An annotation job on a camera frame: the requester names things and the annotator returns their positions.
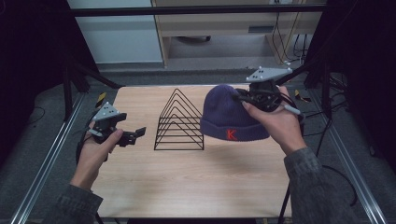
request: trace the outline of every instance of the gray sleeve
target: gray sleeve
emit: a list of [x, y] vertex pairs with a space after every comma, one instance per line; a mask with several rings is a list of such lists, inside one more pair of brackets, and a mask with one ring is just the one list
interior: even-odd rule
[[69, 185], [42, 223], [93, 223], [102, 200], [87, 190]]
[[293, 223], [358, 223], [311, 148], [289, 154], [284, 162], [290, 179]]

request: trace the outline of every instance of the floor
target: floor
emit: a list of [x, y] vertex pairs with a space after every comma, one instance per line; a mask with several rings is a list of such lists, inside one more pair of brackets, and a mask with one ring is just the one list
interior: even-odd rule
[[[246, 76], [259, 66], [298, 67], [300, 58], [294, 56], [294, 53], [300, 55], [301, 51], [299, 49], [301, 47], [301, 39], [296, 45], [296, 50], [293, 50], [293, 46], [291, 46], [288, 54], [296, 61], [292, 62], [291, 65], [285, 65], [276, 63], [274, 54], [269, 49], [267, 40], [263, 35], [212, 36], [208, 42], [200, 38], [175, 37], [172, 40], [169, 64], [166, 68], [148, 67], [142, 69], [139, 67], [121, 73], [104, 71], [103, 75], [125, 85], [243, 83]], [[299, 89], [296, 86], [301, 87], [302, 80], [304, 80], [304, 75], [298, 76], [291, 83], [288, 83], [290, 89]], [[64, 141], [57, 161], [49, 172], [48, 180], [36, 198], [35, 205], [31, 208], [30, 219], [40, 219], [46, 214], [50, 206], [49, 202], [56, 200], [57, 193], [73, 175], [75, 165], [74, 143], [78, 138], [77, 133], [81, 129], [81, 123], [85, 123], [93, 110], [97, 95], [106, 91], [109, 102], [114, 101], [116, 97], [117, 91], [111, 90], [92, 79], [90, 79], [90, 83], [92, 88], [84, 96], [83, 106], [78, 117]], [[303, 97], [312, 97], [304, 88], [300, 88], [299, 91]], [[343, 100], [342, 97], [334, 98], [335, 103]], [[306, 113], [318, 111], [314, 104], [305, 101], [298, 101], [297, 103]], [[35, 104], [37, 108], [32, 114], [30, 123], [26, 126], [20, 142], [15, 146], [14, 153], [8, 160], [8, 165], [0, 171], [0, 223], [8, 223], [17, 210], [45, 160], [56, 134], [63, 125], [62, 86], [42, 92], [36, 98]], [[396, 214], [394, 213], [396, 211], [396, 177], [383, 159], [370, 155], [364, 135], [353, 115], [348, 113], [346, 108], [343, 106], [333, 112], [333, 126], [342, 137], [346, 148], [359, 167], [388, 223], [396, 223]], [[320, 133], [323, 130], [324, 119], [313, 117], [307, 121], [305, 126], [307, 135], [305, 141], [309, 145], [317, 146], [319, 135], [315, 133]], [[337, 151], [334, 150], [330, 136], [326, 134], [324, 139], [320, 160], [345, 173], [343, 163], [340, 162]], [[345, 194], [348, 199], [352, 198], [349, 185], [345, 180], [337, 175], [334, 176], [334, 179], [340, 192]], [[361, 222], [371, 222], [360, 202], [354, 206], [354, 211]], [[275, 222], [275, 218], [269, 219], [269, 223]]]

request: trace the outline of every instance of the hand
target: hand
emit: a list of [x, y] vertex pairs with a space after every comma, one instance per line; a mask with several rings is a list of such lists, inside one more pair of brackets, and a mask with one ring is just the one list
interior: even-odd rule
[[[289, 96], [286, 87], [279, 87], [279, 90]], [[246, 102], [243, 102], [243, 106], [249, 115], [258, 120], [274, 140], [280, 144], [286, 155], [306, 147], [296, 115], [284, 109], [283, 106], [271, 113], [261, 111], [256, 106]]]
[[87, 139], [82, 147], [78, 166], [70, 184], [81, 189], [91, 190], [92, 184], [99, 175], [99, 168], [111, 153], [117, 142], [122, 137], [123, 130], [118, 129], [112, 133], [102, 144], [97, 144], [91, 133], [86, 133]]

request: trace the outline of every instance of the red logo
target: red logo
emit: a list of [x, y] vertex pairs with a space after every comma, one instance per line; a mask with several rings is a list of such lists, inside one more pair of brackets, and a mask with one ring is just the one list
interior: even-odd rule
[[233, 136], [236, 133], [235, 129], [227, 129], [227, 139], [231, 141], [238, 141], [238, 139]]

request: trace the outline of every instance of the wooden table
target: wooden table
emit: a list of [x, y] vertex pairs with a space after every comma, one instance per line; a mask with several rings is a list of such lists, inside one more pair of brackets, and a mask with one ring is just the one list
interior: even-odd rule
[[[289, 179], [272, 139], [228, 142], [205, 136], [205, 150], [154, 150], [158, 120], [175, 88], [202, 112], [214, 86], [124, 87], [118, 128], [147, 127], [134, 146], [116, 147], [93, 191], [102, 217], [277, 217]], [[286, 217], [291, 216], [288, 207]]]

